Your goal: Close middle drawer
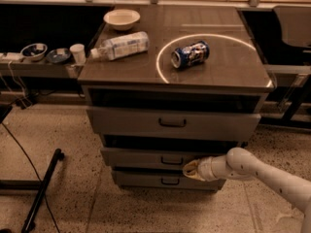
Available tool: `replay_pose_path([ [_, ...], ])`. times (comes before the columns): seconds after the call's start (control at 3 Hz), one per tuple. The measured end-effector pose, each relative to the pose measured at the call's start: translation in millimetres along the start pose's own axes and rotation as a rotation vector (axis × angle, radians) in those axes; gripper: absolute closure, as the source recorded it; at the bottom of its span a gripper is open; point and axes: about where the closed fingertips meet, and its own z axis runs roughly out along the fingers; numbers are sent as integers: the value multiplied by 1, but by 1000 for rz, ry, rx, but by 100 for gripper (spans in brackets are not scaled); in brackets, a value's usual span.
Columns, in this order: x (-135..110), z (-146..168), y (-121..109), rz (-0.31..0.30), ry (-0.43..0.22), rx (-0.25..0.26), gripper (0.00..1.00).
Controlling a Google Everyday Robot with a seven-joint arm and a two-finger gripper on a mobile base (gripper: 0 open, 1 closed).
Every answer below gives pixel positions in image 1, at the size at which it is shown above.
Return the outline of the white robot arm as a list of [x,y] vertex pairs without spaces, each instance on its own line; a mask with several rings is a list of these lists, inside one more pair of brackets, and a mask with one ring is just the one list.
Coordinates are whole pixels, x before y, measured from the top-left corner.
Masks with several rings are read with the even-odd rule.
[[303,212],[300,233],[311,233],[311,182],[268,165],[245,149],[192,160],[183,167],[183,174],[203,182],[256,178]]

